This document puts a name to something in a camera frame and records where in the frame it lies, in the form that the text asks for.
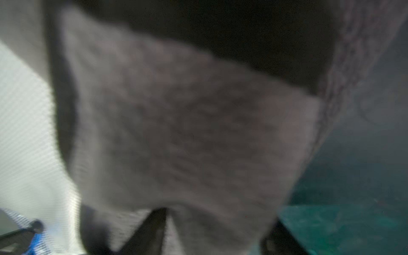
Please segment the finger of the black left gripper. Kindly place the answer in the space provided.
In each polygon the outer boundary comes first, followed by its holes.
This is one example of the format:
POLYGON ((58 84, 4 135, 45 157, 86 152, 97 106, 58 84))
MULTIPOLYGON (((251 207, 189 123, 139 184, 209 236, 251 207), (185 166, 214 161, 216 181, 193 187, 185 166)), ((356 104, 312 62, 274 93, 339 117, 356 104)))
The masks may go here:
POLYGON ((44 225, 35 220, 26 228, 1 235, 1 255, 35 255, 44 225))

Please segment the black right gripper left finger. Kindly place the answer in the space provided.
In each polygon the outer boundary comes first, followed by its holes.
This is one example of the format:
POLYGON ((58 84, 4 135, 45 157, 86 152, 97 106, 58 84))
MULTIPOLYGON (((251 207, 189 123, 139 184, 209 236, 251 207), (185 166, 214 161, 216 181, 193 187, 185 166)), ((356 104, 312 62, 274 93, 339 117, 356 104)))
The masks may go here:
POLYGON ((118 255, 161 255, 166 220, 166 208, 153 210, 119 250, 118 255))

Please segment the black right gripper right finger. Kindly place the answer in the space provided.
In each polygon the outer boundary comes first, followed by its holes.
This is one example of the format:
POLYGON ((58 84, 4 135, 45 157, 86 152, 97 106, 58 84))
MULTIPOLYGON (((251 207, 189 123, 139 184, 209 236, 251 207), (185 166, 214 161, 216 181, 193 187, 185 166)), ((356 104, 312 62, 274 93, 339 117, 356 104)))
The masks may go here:
POLYGON ((261 255, 308 255, 306 249, 280 221, 260 241, 261 255))

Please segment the blue zipper document bag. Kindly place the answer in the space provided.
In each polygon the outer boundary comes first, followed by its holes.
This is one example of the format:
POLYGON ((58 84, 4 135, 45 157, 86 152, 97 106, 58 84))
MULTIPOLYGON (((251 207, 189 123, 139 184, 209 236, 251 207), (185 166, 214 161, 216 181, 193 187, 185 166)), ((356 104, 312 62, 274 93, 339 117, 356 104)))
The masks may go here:
POLYGON ((1 45, 1 232, 39 220, 39 255, 80 255, 78 193, 59 156, 49 85, 1 45))

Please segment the grey blue microfibre cloth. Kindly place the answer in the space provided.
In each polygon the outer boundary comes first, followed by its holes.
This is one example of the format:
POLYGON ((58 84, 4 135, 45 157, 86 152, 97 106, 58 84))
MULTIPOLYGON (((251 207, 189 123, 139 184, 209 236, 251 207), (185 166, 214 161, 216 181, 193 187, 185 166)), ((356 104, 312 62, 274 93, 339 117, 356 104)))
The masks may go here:
POLYGON ((42 1, 81 238, 166 208, 187 255, 245 255, 275 224, 407 1, 42 1))

